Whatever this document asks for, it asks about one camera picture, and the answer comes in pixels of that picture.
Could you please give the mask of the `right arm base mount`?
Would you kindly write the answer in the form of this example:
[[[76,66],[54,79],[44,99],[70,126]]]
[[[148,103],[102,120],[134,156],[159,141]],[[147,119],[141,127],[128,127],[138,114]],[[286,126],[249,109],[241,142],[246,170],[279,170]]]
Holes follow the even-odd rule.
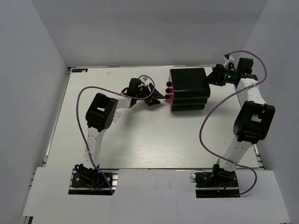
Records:
[[[212,171],[197,169],[190,173],[195,182],[197,198],[233,198],[240,197],[238,180],[234,171],[229,172],[213,165]]]

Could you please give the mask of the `black drawer organizer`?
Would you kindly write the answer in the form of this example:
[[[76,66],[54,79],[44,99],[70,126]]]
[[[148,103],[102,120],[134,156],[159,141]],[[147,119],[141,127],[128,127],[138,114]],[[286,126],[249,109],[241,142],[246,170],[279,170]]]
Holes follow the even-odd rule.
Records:
[[[173,84],[172,111],[199,111],[205,108],[211,90],[203,83],[204,68],[171,69]]]

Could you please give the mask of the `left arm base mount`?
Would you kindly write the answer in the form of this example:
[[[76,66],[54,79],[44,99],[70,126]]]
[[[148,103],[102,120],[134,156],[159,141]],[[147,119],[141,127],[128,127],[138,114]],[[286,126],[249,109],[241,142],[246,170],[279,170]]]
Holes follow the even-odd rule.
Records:
[[[104,175],[95,168],[86,168],[83,164],[75,165],[72,170],[69,195],[111,196],[115,192],[118,171],[103,170]]]

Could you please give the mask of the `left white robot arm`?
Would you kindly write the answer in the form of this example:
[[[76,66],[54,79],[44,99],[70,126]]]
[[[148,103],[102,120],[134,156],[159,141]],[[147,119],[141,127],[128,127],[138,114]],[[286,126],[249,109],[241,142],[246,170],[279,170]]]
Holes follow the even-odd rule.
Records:
[[[97,170],[100,167],[100,149],[106,130],[117,117],[118,109],[131,108],[142,100],[148,106],[160,104],[165,97],[155,89],[155,84],[145,84],[140,78],[132,78],[128,87],[116,97],[110,98],[97,93],[91,102],[85,119],[87,121],[87,137],[84,137],[85,153],[81,166]]]

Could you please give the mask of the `pink bottom drawer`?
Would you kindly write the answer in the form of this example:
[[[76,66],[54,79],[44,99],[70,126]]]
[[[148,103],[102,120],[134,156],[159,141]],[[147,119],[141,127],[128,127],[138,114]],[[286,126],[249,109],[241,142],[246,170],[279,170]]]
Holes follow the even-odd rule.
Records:
[[[172,95],[165,94],[164,99],[165,99],[166,103],[168,104],[170,111],[172,111],[172,101],[173,101]]]

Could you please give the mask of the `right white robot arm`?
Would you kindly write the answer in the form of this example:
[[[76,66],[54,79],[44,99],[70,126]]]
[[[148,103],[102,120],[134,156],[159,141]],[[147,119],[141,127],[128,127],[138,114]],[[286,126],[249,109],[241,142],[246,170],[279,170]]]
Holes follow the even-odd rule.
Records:
[[[258,88],[258,78],[252,74],[253,59],[240,58],[235,67],[233,57],[225,58],[223,65],[212,68],[204,83],[233,84],[242,107],[233,125],[234,137],[213,167],[211,181],[216,186],[226,183],[247,150],[266,138],[275,114],[275,107],[265,102]]]

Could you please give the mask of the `clear labelled makeup case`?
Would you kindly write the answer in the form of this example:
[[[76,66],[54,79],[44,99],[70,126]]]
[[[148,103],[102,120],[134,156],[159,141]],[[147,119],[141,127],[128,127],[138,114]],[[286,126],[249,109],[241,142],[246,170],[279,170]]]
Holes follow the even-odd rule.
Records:
[[[115,112],[113,122],[117,122],[117,120],[120,118],[121,112]]]

